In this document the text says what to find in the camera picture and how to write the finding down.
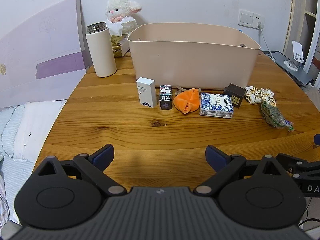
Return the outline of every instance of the dark brown box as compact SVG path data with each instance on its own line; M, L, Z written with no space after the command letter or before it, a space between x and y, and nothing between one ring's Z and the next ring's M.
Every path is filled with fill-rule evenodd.
M239 108L244 98L244 92L244 88L238 87L234 84L230 84L224 89L223 95L230 96L232 105L236 108Z

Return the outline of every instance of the white small box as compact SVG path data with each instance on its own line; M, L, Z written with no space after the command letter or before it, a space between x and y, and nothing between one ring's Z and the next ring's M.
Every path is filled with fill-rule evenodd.
M140 77L137 80L140 104L143 106L155 107L157 105L155 81Z

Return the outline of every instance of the snack wrapper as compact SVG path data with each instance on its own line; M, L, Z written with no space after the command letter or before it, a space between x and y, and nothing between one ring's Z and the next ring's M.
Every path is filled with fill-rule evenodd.
M127 40L128 35L122 34L122 36L111 35L111 45L113 55L115 57L123 57L129 50L129 42Z
M266 101L263 101L261 104L261 111L268 124L271 124L278 129L283 129L286 127L289 131L294 130L293 123L284 118L278 107L272 106Z

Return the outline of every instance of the white pillowcase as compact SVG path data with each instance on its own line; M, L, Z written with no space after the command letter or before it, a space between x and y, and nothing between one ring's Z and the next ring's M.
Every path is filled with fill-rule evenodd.
M13 159L35 163L66 101L26 103L14 146Z
M13 144L19 129L24 105L10 107L0 112L0 154L13 156Z

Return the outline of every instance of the beige storage bin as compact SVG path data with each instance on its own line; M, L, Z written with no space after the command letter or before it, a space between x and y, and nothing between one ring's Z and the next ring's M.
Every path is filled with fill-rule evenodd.
M244 88L260 50L239 30L198 23L145 24L128 41L136 78L154 79L156 86Z

